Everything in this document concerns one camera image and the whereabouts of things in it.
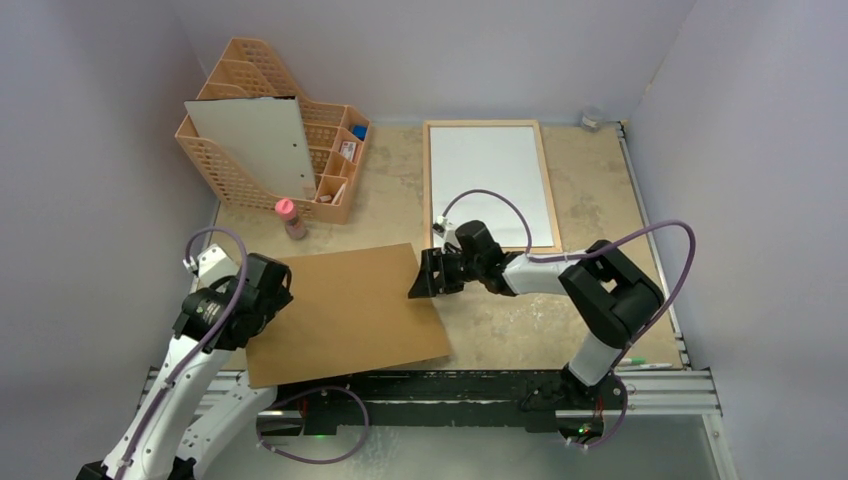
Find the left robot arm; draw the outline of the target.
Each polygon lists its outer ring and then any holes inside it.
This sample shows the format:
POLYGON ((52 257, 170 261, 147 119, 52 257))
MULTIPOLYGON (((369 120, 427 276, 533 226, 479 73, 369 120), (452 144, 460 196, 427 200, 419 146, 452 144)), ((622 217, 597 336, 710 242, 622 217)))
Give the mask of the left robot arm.
POLYGON ((235 435, 265 408, 297 399, 298 382, 268 373, 259 389, 243 374, 212 407, 208 388, 232 354, 261 333, 293 299, 291 270, 250 253, 243 267, 217 245, 200 257, 202 288, 188 295, 165 360, 130 427, 105 459, 81 467, 80 479, 201 479, 235 435))

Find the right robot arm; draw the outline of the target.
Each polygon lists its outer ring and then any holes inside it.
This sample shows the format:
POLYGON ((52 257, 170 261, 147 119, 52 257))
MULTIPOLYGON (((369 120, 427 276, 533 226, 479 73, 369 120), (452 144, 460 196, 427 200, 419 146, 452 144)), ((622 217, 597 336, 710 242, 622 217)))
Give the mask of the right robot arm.
POLYGON ((596 399, 601 382, 624 351, 660 313, 666 298, 659 286, 608 240, 563 256, 508 252, 479 220, 433 226, 440 247, 421 253, 411 299, 463 291, 477 282, 496 295, 550 294, 569 298, 588 333, 563 369, 561 392, 576 407, 596 399))

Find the brown cardboard backing board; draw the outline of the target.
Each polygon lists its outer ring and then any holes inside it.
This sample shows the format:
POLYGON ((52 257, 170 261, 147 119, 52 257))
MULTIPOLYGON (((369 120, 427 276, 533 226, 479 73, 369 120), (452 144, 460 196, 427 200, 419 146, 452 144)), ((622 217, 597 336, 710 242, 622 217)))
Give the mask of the brown cardboard backing board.
POLYGON ((246 347, 254 388, 395 367, 451 355, 433 302, 408 291, 410 244, 288 257, 292 302, 246 347))

